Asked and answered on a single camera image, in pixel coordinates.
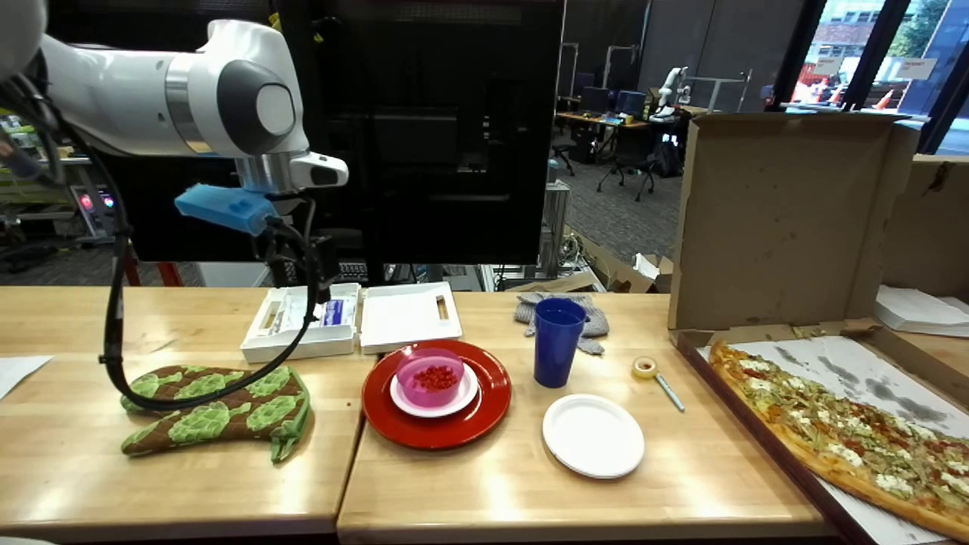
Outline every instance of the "wooden table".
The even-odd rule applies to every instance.
[[[242,364],[264,291],[129,288],[126,372]],[[0,400],[0,535],[55,542],[334,533],[359,430],[364,357],[293,364],[314,402],[306,452],[271,463],[264,444],[126,460],[137,421],[99,355],[106,291],[0,288],[0,355],[53,361]]]
[[[667,341],[670,296],[601,293],[612,335],[606,357],[574,357],[563,390],[529,378],[534,343],[511,323],[511,293],[459,293],[463,341],[496,355],[515,386],[510,419],[457,452],[411,452],[364,428],[339,542],[606,542],[703,535],[826,533],[816,505],[725,408]],[[653,361],[687,412],[652,383],[633,383],[633,361]],[[633,412],[648,454],[622,482],[563,469],[543,447],[543,412],[586,390]]]

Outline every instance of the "pizza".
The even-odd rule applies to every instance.
[[[725,343],[709,364],[819,478],[915,526],[969,542],[969,439],[836,397]]]

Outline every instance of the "green patterned towel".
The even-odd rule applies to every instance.
[[[161,366],[129,383],[129,389],[153,400],[185,400],[222,390],[227,383],[236,383],[242,376],[242,371]],[[129,416],[144,416],[129,400],[122,400],[122,405]],[[129,434],[122,444],[122,452],[126,459],[151,459],[192,447],[255,439],[272,444],[272,463],[286,463],[309,434],[309,416],[312,405],[302,378],[293,371],[280,366],[260,383],[216,402],[185,412],[144,416],[157,421]]]

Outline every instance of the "white plate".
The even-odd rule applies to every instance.
[[[459,386],[457,386],[457,394],[448,405],[418,405],[411,400],[406,400],[398,376],[391,378],[391,400],[400,412],[411,416],[411,419],[444,419],[444,416],[455,416],[459,412],[467,402],[471,402],[477,394],[477,372],[471,366],[463,364],[463,372],[459,372]]]
[[[644,454],[637,419],[590,394],[551,402],[543,419],[543,439],[563,468],[586,478],[630,475]]]

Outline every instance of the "floor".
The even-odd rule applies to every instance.
[[[642,194],[637,202],[637,184],[642,179],[627,179],[619,184],[619,175],[608,175],[606,163],[572,163],[574,175],[563,175],[569,184],[569,213],[566,229],[612,250],[615,259],[633,264],[637,252],[671,254],[675,226],[679,226],[679,179],[657,179],[653,194]],[[35,266],[12,266],[16,262],[0,254],[0,285],[106,285],[112,250],[106,246],[61,246],[61,250],[32,250],[46,254]],[[185,285],[211,285],[196,264],[178,264]],[[140,266],[140,285],[164,285],[157,266]]]

